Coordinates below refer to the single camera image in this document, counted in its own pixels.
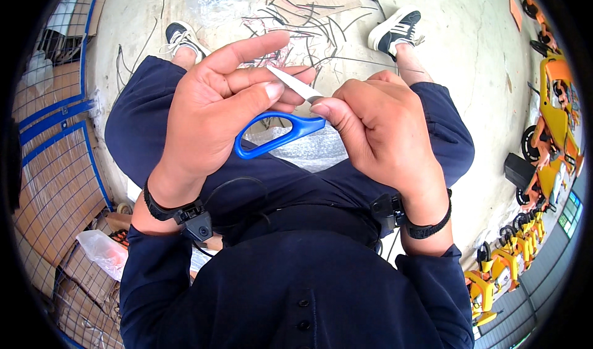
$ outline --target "black and white sneaker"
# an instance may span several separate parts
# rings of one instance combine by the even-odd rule
[[[420,20],[420,11],[414,5],[406,5],[385,22],[375,27],[369,34],[367,45],[370,49],[386,53],[396,61],[396,44],[407,42],[415,46],[414,32]]]
[[[171,53],[175,56],[177,50],[187,47],[196,52],[196,63],[210,55],[210,51],[197,41],[196,32],[189,24],[182,21],[174,21],[167,26],[165,30],[167,44],[163,45],[159,51],[160,54]]]

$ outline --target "hand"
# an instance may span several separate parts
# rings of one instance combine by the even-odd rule
[[[337,129],[352,165],[400,191],[408,218],[439,223],[448,209],[441,165],[432,152],[422,103],[397,75],[382,71],[367,81],[350,79],[314,112]]]
[[[160,205],[175,207],[195,200],[205,177],[226,162],[235,137],[257,115],[267,109],[290,113],[303,103],[267,69],[237,69],[245,61],[284,48],[288,41],[287,32],[275,31],[234,42],[206,57],[179,81],[162,158],[149,180],[151,193],[157,187],[167,192],[160,198],[153,194]],[[306,66],[280,69],[295,74]],[[311,83],[315,70],[296,77]]]

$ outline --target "right hand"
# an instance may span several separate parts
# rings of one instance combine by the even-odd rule
[[[365,82],[350,79],[332,98],[315,101],[311,112],[340,133],[355,168],[402,194],[414,224],[443,219],[448,195],[442,168],[420,98],[399,76],[381,71]],[[433,211],[426,211],[427,204]]]

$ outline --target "black wristband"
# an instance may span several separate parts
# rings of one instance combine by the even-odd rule
[[[447,210],[447,213],[445,214],[445,217],[443,218],[443,220],[441,220],[437,225],[434,225],[434,226],[417,226],[417,225],[413,224],[408,219],[408,221],[406,223],[406,229],[407,229],[410,237],[417,239],[417,240],[422,240],[422,239],[432,236],[433,234],[435,234],[435,233],[439,232],[441,229],[443,229],[443,227],[447,224],[449,219],[451,219],[451,194],[452,194],[452,191],[450,189],[447,189],[447,194],[449,195],[449,209]]]
[[[206,212],[206,209],[204,209],[204,205],[202,204],[199,196],[195,201],[183,206],[175,208],[166,208],[160,206],[152,198],[152,195],[148,190],[148,179],[144,183],[144,202],[146,203],[148,211],[151,213],[152,217],[160,221],[173,218],[178,225],[181,225],[187,222],[189,219],[193,219]]]

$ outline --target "fingernail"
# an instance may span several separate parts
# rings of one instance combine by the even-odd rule
[[[317,104],[311,106],[311,108],[309,108],[309,111],[323,117],[324,119],[327,119],[327,117],[330,115],[329,107],[327,107],[323,103],[317,103]]]
[[[265,88],[270,101],[277,100],[284,92],[284,84],[281,82],[270,82],[266,84]]]

